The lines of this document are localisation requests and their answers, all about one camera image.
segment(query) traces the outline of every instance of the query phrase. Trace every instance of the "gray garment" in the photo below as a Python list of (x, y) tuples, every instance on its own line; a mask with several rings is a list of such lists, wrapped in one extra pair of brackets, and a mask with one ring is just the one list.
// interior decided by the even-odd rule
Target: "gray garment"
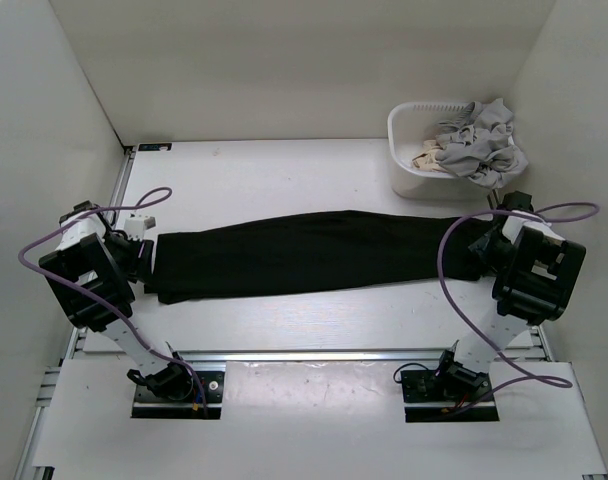
[(488, 105), (473, 102), (453, 120), (439, 124), (435, 137), (442, 150), (437, 163), (457, 175), (486, 188), (502, 188), (524, 171), (526, 157), (509, 143), (513, 112), (498, 98)]

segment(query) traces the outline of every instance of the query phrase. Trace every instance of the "white wall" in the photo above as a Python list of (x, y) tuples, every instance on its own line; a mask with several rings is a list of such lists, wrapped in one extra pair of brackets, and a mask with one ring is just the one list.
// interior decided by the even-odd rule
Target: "white wall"
[(369, 138), (505, 95), (554, 0), (51, 0), (125, 144)]
[(595, 220), (559, 227), (588, 255), (567, 313), (549, 331), (559, 358), (573, 362), (608, 465), (608, 0), (558, 0), (510, 103), (537, 204), (603, 208)]
[(47, 0), (0, 0), (0, 479), (12, 476), (70, 326), (18, 250), (86, 198), (106, 202), (120, 145)]

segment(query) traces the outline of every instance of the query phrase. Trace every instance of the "white platform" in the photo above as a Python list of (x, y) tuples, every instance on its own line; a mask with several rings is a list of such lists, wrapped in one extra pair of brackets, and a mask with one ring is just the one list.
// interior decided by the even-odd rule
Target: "white platform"
[[(316, 211), (446, 217), (486, 207), (398, 197), (388, 154), (382, 139), (174, 143), (171, 151), (137, 153), (123, 203), (158, 186), (173, 188), (168, 201), (147, 212), (157, 218), (152, 239)], [(491, 283), (449, 285), (475, 318), (493, 305)], [(182, 351), (441, 349), (467, 332), (436, 281), (170, 306), (137, 293), (134, 319), (142, 330)], [(512, 344), (532, 345), (528, 333)], [(119, 349), (91, 333), (84, 351)]]
[[(575, 381), (568, 364), (523, 364)], [(499, 422), (405, 424), (388, 363), (227, 365), (219, 421), (131, 419), (128, 359), (64, 363), (34, 463), (53, 480), (581, 480), (605, 473), (580, 392), (497, 395)], [(491, 380), (513, 378), (495, 364)]]

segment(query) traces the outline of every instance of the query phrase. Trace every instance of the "black garment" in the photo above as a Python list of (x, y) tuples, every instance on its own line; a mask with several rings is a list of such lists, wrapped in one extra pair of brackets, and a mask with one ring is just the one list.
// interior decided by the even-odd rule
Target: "black garment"
[[(162, 234), (147, 291), (171, 304), (436, 278), (440, 239), (455, 220), (324, 212)], [(451, 235), (448, 277), (480, 278), (486, 269), (468, 246), (489, 228), (469, 220)]]

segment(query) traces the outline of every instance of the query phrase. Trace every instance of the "white enclosure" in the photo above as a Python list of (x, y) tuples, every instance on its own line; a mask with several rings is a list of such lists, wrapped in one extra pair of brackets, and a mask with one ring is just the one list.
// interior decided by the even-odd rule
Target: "white enclosure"
[(108, 202), (121, 158), (49, 4), (0, 1), (2, 479), (15, 470), (44, 369), (57, 366), (71, 330), (46, 282), (20, 266), (17, 252), (81, 200)]

